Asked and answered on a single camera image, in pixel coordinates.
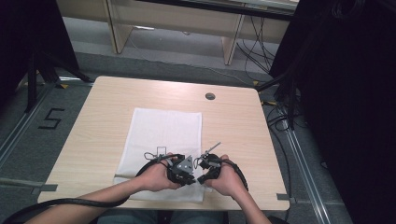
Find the white cloth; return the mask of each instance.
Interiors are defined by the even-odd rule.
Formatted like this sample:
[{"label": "white cloth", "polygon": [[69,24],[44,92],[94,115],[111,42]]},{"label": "white cloth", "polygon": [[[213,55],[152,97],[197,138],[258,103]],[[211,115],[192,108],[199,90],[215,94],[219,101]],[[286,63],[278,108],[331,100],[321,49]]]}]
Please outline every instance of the white cloth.
[{"label": "white cloth", "polygon": [[[134,178],[149,162],[144,154],[149,152],[157,155],[157,147],[166,147],[167,153],[198,158],[201,155],[201,130],[201,113],[136,108],[114,183]],[[201,167],[194,169],[195,178],[202,174]],[[204,191],[205,187],[197,182],[177,190],[141,191],[130,198],[143,201],[201,203]]]}]

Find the floor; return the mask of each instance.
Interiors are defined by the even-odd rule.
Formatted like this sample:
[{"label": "floor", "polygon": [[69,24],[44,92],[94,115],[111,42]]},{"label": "floor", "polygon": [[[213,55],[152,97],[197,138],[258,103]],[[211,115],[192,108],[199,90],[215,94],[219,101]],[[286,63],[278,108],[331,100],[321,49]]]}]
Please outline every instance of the floor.
[{"label": "floor", "polygon": [[[225,65],[222,45],[218,36],[134,28],[123,52],[116,55],[112,52],[106,23],[70,18],[64,18],[64,23],[81,71],[92,77],[99,75],[129,77],[132,74],[134,77],[141,78],[250,88],[253,87],[255,81],[263,83],[271,79],[260,67],[247,60],[240,49],[235,51],[232,64]],[[245,41],[247,48],[243,46],[242,40],[238,40],[238,43],[246,51],[251,48],[256,52],[261,50],[254,41]],[[277,44],[265,43],[264,45],[272,54],[276,55]],[[156,64],[155,69],[150,67],[153,64]],[[65,71],[59,71],[59,74],[70,76]],[[39,88],[43,92],[46,86]],[[89,86],[79,84],[70,85],[67,91],[59,88],[51,90],[44,100],[42,108],[37,109],[35,116],[44,118],[48,113],[48,108],[67,108],[70,113],[63,115],[62,124],[64,126],[56,132],[54,131],[53,136],[49,136],[48,132],[37,130],[38,126],[46,125],[45,122],[43,123],[43,119],[34,119],[29,123],[25,134],[16,143],[7,162],[0,164],[0,178],[27,180],[32,183],[45,182],[89,90]],[[275,90],[276,86],[261,92],[259,97],[263,101],[273,102]],[[25,107],[25,95],[26,88],[22,86],[14,99],[10,101],[10,106],[1,111],[0,142],[7,140],[8,134],[20,120]],[[279,116],[278,109],[264,105],[263,115],[267,117],[267,120],[271,120]],[[299,108],[299,112],[303,114],[304,109]],[[325,167],[320,164],[320,153],[309,132],[309,127],[304,122],[304,116],[295,120],[295,134],[308,169],[307,172],[312,176],[317,196],[323,202],[324,214],[327,215],[324,219],[318,215],[316,202],[310,193],[312,190],[307,190],[307,186],[312,185],[306,183],[304,178],[306,170],[299,162],[301,155],[290,146],[290,138],[287,132],[282,131],[282,125],[284,125],[282,122],[277,122],[272,126],[274,127],[272,137],[285,186],[287,189],[291,189],[290,210],[287,212],[265,211],[266,215],[287,217],[289,223],[352,223],[332,178]],[[37,145],[34,147],[34,153],[32,150],[26,149],[32,147],[33,141]],[[51,152],[40,149],[43,145],[51,148]],[[41,155],[43,154],[50,155],[47,162],[42,161]],[[0,221],[36,200],[36,195],[32,194],[32,186],[10,186],[0,181],[0,190],[4,192],[4,194],[0,194]],[[232,211],[229,216],[232,224],[245,223],[240,212]]]}]

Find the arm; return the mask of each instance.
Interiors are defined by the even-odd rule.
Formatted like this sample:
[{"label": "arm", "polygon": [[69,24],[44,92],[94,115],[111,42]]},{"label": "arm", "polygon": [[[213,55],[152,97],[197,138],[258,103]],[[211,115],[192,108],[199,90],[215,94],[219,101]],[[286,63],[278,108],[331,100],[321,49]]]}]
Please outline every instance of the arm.
[{"label": "arm", "polygon": [[[228,156],[223,155],[221,159],[226,160]],[[242,208],[247,223],[271,224],[262,210],[260,210],[259,206],[257,206],[256,202],[254,202],[249,192],[245,189],[241,179],[231,165],[223,163],[221,165],[219,178],[206,180],[205,183],[209,187],[217,190],[220,194],[233,197]]]},{"label": "arm", "polygon": [[[134,179],[79,198],[97,202],[115,202],[141,190],[159,191],[178,188],[180,188],[179,184],[171,182],[166,177],[166,168],[162,164],[155,164]],[[33,217],[27,223],[89,223],[105,211],[106,208],[62,204],[51,207],[38,216]]]}]

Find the gray floor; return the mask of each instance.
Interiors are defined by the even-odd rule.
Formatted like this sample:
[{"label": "gray floor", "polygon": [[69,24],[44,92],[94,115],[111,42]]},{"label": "gray floor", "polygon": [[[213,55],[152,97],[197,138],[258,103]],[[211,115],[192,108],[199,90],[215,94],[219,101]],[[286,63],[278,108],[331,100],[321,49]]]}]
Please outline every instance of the gray floor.
[{"label": "gray floor", "polygon": [[[138,77],[239,87],[253,87],[253,80],[264,82],[270,79],[252,62],[246,64],[246,57],[239,50],[235,52],[233,63],[224,65],[218,36],[135,29],[122,54],[115,55],[111,50],[110,36],[105,23],[67,18],[64,21],[81,71],[91,77]],[[249,47],[254,45],[252,41],[246,43]],[[265,46],[276,53],[276,44]],[[70,76],[62,69],[59,70],[59,74]],[[0,178],[46,181],[91,89],[89,86],[79,85],[80,82],[73,83],[66,89],[54,88],[50,91],[15,149],[0,166]],[[259,96],[264,101],[273,101],[275,90],[276,86],[263,91]],[[14,98],[10,99],[8,106],[0,111],[0,143],[6,140],[23,115],[26,94],[26,86],[22,86]],[[64,112],[57,111],[52,114],[53,117],[61,119],[61,122],[53,130],[39,129],[40,126],[53,125],[53,121],[44,120],[51,108],[64,109]],[[267,116],[272,109],[271,106],[265,105],[263,115]],[[321,157],[304,117],[299,117],[295,121],[299,143],[320,196],[325,202],[331,223],[352,223],[332,178],[320,165]],[[288,222],[318,223],[287,136],[285,132],[278,131],[276,135],[285,148],[290,173],[287,172],[286,158],[280,144],[273,135],[279,166],[287,187],[290,175],[291,197],[295,199],[295,203],[290,205]],[[0,221],[24,206],[35,203],[37,198],[29,187],[0,184],[0,190]],[[265,214],[284,218],[287,213],[265,211]],[[233,224],[245,223],[241,212],[232,211],[229,216]]]}]

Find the hand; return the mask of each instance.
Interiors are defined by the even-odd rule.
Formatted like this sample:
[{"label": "hand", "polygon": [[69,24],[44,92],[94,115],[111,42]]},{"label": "hand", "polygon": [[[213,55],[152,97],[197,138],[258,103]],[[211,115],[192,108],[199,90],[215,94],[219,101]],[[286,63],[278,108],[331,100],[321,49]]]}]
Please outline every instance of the hand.
[{"label": "hand", "polygon": [[[220,158],[222,160],[229,159],[227,155],[223,155]],[[208,179],[205,181],[205,184],[224,196],[234,197],[236,193],[246,190],[239,175],[231,165],[225,162],[221,164],[219,178]]]},{"label": "hand", "polygon": [[[163,160],[162,163],[167,166],[168,162]],[[142,175],[136,177],[141,181],[143,190],[160,191],[162,189],[178,189],[181,186],[170,181],[166,175],[166,167],[160,163],[150,166]]]}]

